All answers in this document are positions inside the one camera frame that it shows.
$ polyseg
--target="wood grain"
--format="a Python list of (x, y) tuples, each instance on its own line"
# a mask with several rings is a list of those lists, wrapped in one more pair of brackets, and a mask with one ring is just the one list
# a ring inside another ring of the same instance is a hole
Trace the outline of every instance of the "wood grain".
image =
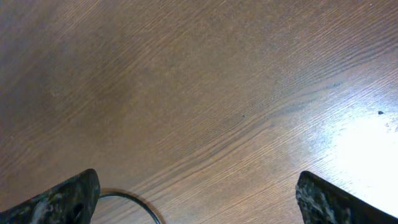
[[(0, 210), (94, 168), (166, 223), (302, 223), (308, 169), (398, 216), (397, 13), (363, 0), (3, 1)], [(92, 223), (152, 221), (104, 199)]]

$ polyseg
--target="black cable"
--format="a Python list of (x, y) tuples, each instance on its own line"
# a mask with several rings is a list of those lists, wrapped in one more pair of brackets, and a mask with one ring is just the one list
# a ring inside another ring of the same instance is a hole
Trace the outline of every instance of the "black cable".
[(132, 195), (121, 192), (108, 192), (103, 195), (100, 195), (98, 199), (105, 197), (123, 197), (132, 200), (133, 202), (136, 202), (139, 206), (141, 206), (143, 209), (145, 209), (145, 211), (147, 211), (147, 213), (154, 219), (156, 224), (161, 224), (159, 218), (157, 218), (156, 214), (148, 207), (148, 205), (146, 205), (142, 200), (139, 200), (138, 198)]

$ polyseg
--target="brown wooden surface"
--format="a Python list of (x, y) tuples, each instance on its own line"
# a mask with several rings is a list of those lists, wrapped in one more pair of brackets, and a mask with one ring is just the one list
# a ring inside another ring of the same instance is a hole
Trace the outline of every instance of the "brown wooden surface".
[(1, 1), (0, 210), (94, 168), (167, 223), (302, 223), (308, 169), (398, 216), (397, 56), (396, 1)]

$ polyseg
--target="wooden table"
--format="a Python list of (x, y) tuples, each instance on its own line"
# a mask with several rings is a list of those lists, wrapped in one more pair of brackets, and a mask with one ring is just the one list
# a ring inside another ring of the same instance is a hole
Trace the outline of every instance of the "wooden table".
[(302, 223), (310, 170), (398, 216), (398, 2), (0, 4), (0, 210), (94, 168), (170, 224)]

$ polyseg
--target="cable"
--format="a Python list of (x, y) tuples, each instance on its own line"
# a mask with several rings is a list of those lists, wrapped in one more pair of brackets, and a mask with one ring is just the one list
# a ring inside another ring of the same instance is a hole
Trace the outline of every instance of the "cable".
[(132, 200), (133, 202), (136, 202), (139, 206), (141, 206), (143, 209), (145, 209), (145, 211), (147, 211), (147, 213), (153, 218), (153, 220), (155, 221), (156, 224), (161, 224), (159, 218), (157, 218), (156, 214), (148, 207), (148, 205), (146, 205), (143, 201), (139, 200), (138, 198), (136, 198), (132, 195), (121, 193), (121, 192), (109, 192), (109, 193), (100, 195), (98, 199), (105, 198), (105, 197), (123, 197), (123, 198), (127, 198), (129, 200)]

